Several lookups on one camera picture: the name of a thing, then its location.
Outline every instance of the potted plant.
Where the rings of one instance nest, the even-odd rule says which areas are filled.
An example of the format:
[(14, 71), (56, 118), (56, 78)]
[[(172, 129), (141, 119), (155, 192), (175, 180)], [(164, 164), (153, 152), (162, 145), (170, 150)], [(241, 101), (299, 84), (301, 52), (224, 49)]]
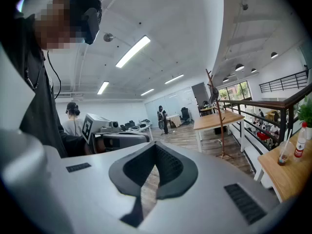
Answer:
[(304, 98), (304, 104), (300, 106), (298, 110), (298, 119), (305, 121), (308, 124), (307, 127), (307, 139), (312, 138), (312, 101), (311, 99)]

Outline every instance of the vr headset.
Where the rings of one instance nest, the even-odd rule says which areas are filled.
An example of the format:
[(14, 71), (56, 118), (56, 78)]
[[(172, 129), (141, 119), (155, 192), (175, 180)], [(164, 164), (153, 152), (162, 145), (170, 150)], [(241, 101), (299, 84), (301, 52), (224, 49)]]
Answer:
[(92, 44), (99, 32), (102, 9), (100, 0), (70, 0), (70, 25), (77, 41)]

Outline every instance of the wooden table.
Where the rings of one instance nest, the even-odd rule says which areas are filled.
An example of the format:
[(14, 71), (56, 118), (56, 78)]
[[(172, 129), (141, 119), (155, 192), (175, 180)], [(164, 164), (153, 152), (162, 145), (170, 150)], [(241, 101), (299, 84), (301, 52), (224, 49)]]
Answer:
[[(290, 138), (290, 142), (296, 146), (299, 132)], [(273, 188), (280, 202), (285, 201), (291, 196), (297, 195), (303, 189), (312, 171), (312, 140), (307, 140), (301, 161), (296, 162), (293, 154), (289, 157), (284, 166), (280, 166), (277, 161), (279, 158), (280, 147), (274, 148), (266, 154), (258, 157), (262, 166), (259, 176), (255, 180), (260, 182), (263, 170), (269, 175), (273, 183)]]
[[(222, 121), (223, 126), (228, 127), (228, 134), (230, 134), (229, 125), (240, 121), (240, 124), (242, 124), (241, 134), (242, 136), (245, 136), (245, 128), (243, 127), (244, 116), (230, 112), (230, 111), (225, 111), (225, 113), (221, 114), (221, 118), (222, 119), (224, 118), (224, 120)], [(219, 114), (207, 115), (207, 116), (203, 116), (195, 120), (194, 130), (196, 132), (197, 144), (198, 144), (198, 149), (200, 152), (201, 152), (200, 142), (202, 140), (200, 132), (209, 130), (209, 129), (218, 128), (218, 127), (221, 127)], [(241, 152), (244, 151), (243, 139), (244, 138), (241, 138), (241, 146), (240, 146)]]
[(206, 115), (208, 114), (208, 110), (210, 110), (210, 112), (212, 113), (212, 109), (215, 111), (214, 107), (207, 107), (207, 108), (203, 108), (200, 109), (201, 112), (206, 112)]
[(278, 111), (273, 109), (273, 110), (270, 110), (270, 111), (265, 113), (268, 116), (268, 119), (274, 120), (275, 113), (273, 113), (273, 112), (278, 112)]

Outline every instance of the coat rack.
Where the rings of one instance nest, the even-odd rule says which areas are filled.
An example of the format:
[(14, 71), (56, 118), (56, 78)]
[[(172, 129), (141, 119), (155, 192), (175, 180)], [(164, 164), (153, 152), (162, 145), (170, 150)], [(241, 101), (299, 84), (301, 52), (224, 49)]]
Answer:
[[(206, 73), (208, 75), (208, 78), (209, 78), (209, 83), (211, 84), (208, 84), (208, 86), (211, 86), (211, 89), (212, 91), (214, 90), (214, 84), (212, 82), (212, 76), (210, 77), (210, 72), (208, 72), (208, 70), (206, 69)], [(221, 158), (223, 159), (224, 156), (228, 156), (232, 159), (234, 159), (231, 155), (228, 155), (225, 151), (224, 151), (224, 132), (223, 132), (223, 120), (225, 119), (225, 117), (222, 119), (221, 117), (221, 111), (220, 111), (220, 106), (219, 106), (219, 101), (218, 101), (218, 96), (216, 96), (215, 98), (215, 101), (216, 101), (216, 105), (217, 105), (217, 110), (218, 110), (218, 113), (219, 113), (219, 117), (220, 117), (220, 125), (221, 125), (221, 138), (222, 138), (222, 153), (216, 155), (217, 157), (221, 156)]]

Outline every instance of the window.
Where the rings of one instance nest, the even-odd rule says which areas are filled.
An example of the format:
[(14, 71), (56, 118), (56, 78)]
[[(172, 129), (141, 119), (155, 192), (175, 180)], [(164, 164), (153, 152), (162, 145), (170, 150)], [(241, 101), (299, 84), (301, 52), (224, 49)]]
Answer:
[(226, 88), (219, 90), (219, 95), (221, 96), (221, 99), (229, 99), (228, 92), (226, 91)]
[(245, 98), (251, 97), (248, 83), (246, 81), (241, 82), (240, 85), (242, 86), (243, 94)]
[(219, 95), (224, 100), (243, 100), (251, 97), (248, 82), (246, 81), (220, 89)]

